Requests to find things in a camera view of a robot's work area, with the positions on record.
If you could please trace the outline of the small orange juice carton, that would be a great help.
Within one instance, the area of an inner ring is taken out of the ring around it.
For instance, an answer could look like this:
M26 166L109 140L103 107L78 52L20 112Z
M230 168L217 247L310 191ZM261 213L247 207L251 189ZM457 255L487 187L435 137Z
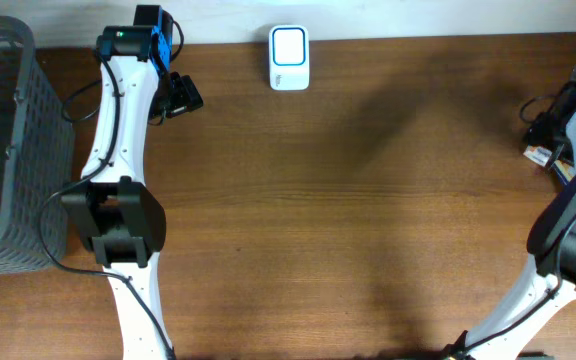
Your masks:
M552 151L542 146L528 145L523 155L535 164L546 169L549 169L553 164Z

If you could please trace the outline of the yellow chips bag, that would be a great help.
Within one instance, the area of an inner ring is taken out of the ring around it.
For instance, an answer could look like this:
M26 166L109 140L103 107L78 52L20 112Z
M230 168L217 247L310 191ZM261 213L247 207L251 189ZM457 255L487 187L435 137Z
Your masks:
M552 170L562 185L567 185L575 176L574 167L561 160L556 160L553 163Z

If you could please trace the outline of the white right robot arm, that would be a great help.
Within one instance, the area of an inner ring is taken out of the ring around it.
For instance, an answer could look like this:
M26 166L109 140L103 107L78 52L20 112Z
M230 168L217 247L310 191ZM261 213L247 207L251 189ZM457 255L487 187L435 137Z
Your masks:
M563 188L530 230L518 280L485 320L444 348L444 359L522 359L526 345L576 300L576 66L549 99L523 141L559 173Z

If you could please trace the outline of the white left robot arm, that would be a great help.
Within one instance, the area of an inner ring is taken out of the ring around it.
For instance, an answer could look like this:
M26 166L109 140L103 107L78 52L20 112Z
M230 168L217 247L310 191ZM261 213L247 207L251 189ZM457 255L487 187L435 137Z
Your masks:
M166 240L165 210L147 189L149 126L195 111L203 99L192 79L170 69L181 47L179 24L159 5L139 5L129 26L98 37L102 86L92 149L81 179L60 196L95 275L109 281L125 359L172 359L158 284Z

